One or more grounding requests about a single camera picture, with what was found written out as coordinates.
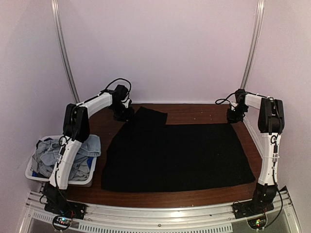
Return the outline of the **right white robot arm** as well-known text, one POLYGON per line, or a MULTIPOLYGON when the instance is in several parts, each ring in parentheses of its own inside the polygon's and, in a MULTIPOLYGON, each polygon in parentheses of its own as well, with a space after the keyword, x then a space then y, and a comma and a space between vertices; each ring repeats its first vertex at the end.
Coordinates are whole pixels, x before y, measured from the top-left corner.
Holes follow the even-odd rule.
POLYGON ((285 127, 283 102, 273 97, 266 97, 238 89, 233 93, 235 101, 229 103, 227 121, 243 121, 248 108, 259 110, 258 130, 264 141, 262 165, 249 210, 260 214, 272 204, 277 194, 277 169, 281 134, 285 127))

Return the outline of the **black t-shirt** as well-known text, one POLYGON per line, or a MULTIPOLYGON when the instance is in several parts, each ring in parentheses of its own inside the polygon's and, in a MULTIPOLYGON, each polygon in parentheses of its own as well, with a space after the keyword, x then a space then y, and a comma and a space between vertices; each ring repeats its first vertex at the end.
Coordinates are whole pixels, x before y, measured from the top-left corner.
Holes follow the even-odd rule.
POLYGON ((113 137, 101 188, 179 192, 252 183, 255 176, 231 124, 167 124, 166 113, 140 107, 113 137))

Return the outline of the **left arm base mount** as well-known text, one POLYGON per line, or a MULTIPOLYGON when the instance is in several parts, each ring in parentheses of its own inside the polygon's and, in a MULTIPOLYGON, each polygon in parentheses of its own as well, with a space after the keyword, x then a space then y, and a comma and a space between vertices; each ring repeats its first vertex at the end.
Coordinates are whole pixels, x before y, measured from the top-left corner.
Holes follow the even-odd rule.
POLYGON ((67 218, 84 219, 86 205, 78 202, 69 202, 64 208, 59 208, 57 205, 47 202, 44 210, 53 214, 65 216, 67 218))

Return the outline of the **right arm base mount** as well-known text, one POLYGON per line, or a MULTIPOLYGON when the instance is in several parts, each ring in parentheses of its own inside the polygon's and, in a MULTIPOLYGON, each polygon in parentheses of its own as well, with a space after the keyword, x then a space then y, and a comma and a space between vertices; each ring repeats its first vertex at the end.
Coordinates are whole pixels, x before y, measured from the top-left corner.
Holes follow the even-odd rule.
POLYGON ((235 219, 250 217, 255 215, 263 215, 264 213, 274 210, 274 205, 255 205, 252 200, 244 202, 234 202, 231 205, 235 219))

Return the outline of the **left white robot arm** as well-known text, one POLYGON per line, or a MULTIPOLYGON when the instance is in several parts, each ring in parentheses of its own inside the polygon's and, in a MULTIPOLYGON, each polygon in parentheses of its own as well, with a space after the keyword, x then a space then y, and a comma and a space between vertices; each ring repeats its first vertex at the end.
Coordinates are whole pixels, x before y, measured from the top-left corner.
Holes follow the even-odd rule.
POLYGON ((109 86, 83 102, 68 104, 66 107, 63 135, 59 139, 60 151, 49 183, 44 188, 48 203, 60 216, 66 215, 72 209, 63 192, 68 187, 76 154, 90 135, 89 118, 106 107, 113 111, 116 121, 127 122, 134 115, 130 99, 132 86, 127 88, 119 84, 114 90, 110 90, 109 86))

